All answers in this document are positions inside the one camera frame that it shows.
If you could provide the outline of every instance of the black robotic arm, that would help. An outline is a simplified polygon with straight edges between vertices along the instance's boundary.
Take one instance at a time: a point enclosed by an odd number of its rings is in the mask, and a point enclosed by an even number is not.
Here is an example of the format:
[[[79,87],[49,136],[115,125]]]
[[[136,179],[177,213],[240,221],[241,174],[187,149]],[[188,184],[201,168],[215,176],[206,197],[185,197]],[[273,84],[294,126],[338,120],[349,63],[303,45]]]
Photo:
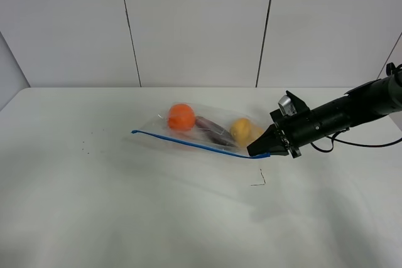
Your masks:
[[[318,139],[402,111],[402,64],[386,66],[387,77],[354,88],[339,99],[310,110],[286,91],[280,109],[272,111],[274,124],[247,147],[250,156],[264,153],[299,157],[299,147]]]

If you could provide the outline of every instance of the cable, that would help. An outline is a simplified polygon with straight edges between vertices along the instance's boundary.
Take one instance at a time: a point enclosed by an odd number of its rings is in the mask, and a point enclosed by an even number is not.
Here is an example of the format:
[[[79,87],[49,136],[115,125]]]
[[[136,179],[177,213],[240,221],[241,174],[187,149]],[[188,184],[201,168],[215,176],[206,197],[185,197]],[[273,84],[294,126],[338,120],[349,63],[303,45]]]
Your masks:
[[[345,132],[345,131],[347,131],[347,130],[342,130],[342,131],[336,132],[332,137],[326,136],[327,138],[331,139],[332,147],[331,147],[329,150],[320,149],[319,147],[317,147],[316,145],[314,145],[314,143],[311,143],[311,145],[312,145],[312,147],[313,147],[314,149],[316,149],[317,151],[320,151],[320,152],[323,152],[323,153],[332,152],[332,150],[334,150],[334,141],[336,140],[336,137],[337,137],[340,133]]]
[[[331,136],[326,136],[326,138],[329,138],[331,140],[331,143],[332,143],[332,148],[330,148],[329,150],[320,149],[319,147],[314,145],[314,143],[311,143],[311,145],[317,151],[320,151],[320,152],[323,152],[323,153],[329,153],[332,150],[334,150],[334,141],[341,142],[342,144],[348,144],[350,146],[355,146],[355,147],[389,147],[389,146],[393,146],[395,144],[398,144],[398,143],[402,142],[402,138],[399,138],[398,140],[393,141],[393,142],[389,142],[387,144],[356,144],[354,142],[342,141],[342,140],[336,138],[339,134],[341,134],[341,133],[343,133],[343,132],[345,132],[347,130],[336,132],[332,137]]]
[[[393,146],[394,144],[399,144],[402,142],[402,138],[399,138],[396,141],[389,142],[387,144],[355,144],[354,142],[349,142],[349,141],[341,141],[340,139],[334,139],[334,141],[341,142],[342,144],[348,144],[350,146],[355,146],[355,147],[389,147]]]

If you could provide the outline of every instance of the purple eggplant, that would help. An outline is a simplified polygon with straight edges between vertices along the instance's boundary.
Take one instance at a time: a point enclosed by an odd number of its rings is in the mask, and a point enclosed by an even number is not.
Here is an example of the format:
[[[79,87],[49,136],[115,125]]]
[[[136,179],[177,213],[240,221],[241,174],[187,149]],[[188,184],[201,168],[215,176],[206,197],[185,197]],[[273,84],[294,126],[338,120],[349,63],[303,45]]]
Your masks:
[[[202,117],[195,117],[195,125],[214,143],[221,146],[236,147],[236,142],[229,133],[220,125]]]

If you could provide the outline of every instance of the ziplock bag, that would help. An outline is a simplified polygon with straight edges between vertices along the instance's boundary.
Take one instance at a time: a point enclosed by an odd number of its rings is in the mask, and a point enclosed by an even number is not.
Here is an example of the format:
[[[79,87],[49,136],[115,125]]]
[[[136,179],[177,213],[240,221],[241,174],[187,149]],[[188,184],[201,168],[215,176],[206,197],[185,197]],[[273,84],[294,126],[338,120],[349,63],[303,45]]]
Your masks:
[[[248,116],[203,105],[175,103],[131,133],[240,158],[250,157],[247,146],[264,133]]]

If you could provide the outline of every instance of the orange fruit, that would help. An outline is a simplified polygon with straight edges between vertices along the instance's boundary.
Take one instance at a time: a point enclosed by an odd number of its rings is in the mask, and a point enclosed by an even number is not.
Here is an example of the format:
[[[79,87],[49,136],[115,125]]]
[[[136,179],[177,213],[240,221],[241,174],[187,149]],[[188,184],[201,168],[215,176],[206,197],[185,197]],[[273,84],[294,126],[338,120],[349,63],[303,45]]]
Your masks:
[[[168,126],[178,131],[188,131],[195,124],[193,109],[186,104],[173,105],[168,114]]]

